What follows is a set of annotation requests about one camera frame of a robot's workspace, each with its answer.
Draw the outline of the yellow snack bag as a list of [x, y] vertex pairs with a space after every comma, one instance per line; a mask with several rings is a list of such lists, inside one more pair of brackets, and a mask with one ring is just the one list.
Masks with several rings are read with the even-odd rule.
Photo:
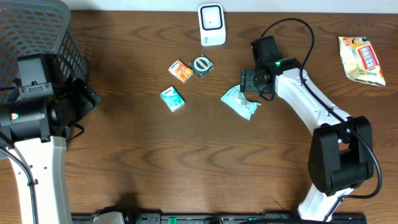
[[348, 79], [368, 85], [385, 87], [379, 60], [365, 36], [339, 37], [340, 58]]

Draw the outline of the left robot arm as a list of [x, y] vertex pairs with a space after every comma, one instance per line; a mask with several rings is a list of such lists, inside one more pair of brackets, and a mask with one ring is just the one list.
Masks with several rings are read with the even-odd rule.
[[70, 127], [79, 124], [100, 96], [75, 75], [63, 55], [17, 59], [17, 97], [1, 105], [1, 153], [11, 162], [23, 223], [71, 223], [65, 177]]

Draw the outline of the teal Kleenex tissue packet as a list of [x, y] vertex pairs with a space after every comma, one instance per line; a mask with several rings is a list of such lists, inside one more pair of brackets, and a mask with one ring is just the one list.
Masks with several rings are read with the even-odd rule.
[[160, 93], [160, 98], [171, 112], [175, 112], [185, 105], [185, 100], [174, 86], [170, 86]]

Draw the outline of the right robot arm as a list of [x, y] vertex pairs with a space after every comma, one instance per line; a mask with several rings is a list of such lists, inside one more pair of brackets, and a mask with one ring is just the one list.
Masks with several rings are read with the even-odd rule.
[[312, 186], [297, 215], [330, 222], [343, 199], [374, 175], [370, 122], [335, 106], [296, 58], [282, 56], [273, 36], [252, 41], [251, 50], [255, 68], [241, 72], [241, 92], [258, 93], [266, 101], [282, 98], [312, 135], [308, 158]]

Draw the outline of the orange tissue packet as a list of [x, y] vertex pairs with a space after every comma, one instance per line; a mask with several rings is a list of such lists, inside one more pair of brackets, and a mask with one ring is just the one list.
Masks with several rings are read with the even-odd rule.
[[186, 83], [194, 74], [194, 71], [190, 67], [186, 66], [181, 60], [177, 59], [169, 67], [169, 73], [182, 83]]

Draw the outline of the dark green round-logo packet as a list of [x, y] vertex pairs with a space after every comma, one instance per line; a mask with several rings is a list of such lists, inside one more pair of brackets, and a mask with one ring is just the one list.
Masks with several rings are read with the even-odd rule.
[[205, 54], [200, 54], [190, 62], [190, 67], [200, 78], [203, 78], [215, 68], [215, 64]]

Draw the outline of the teal wipes packet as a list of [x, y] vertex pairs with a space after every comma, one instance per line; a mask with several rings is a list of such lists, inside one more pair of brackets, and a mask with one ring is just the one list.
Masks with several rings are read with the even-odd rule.
[[221, 97], [221, 101], [226, 103], [230, 108], [237, 112], [238, 115], [242, 116], [248, 121], [257, 110], [257, 107], [261, 106], [261, 104], [258, 102], [247, 100], [244, 94], [240, 92], [239, 85], [236, 85], [229, 89]]

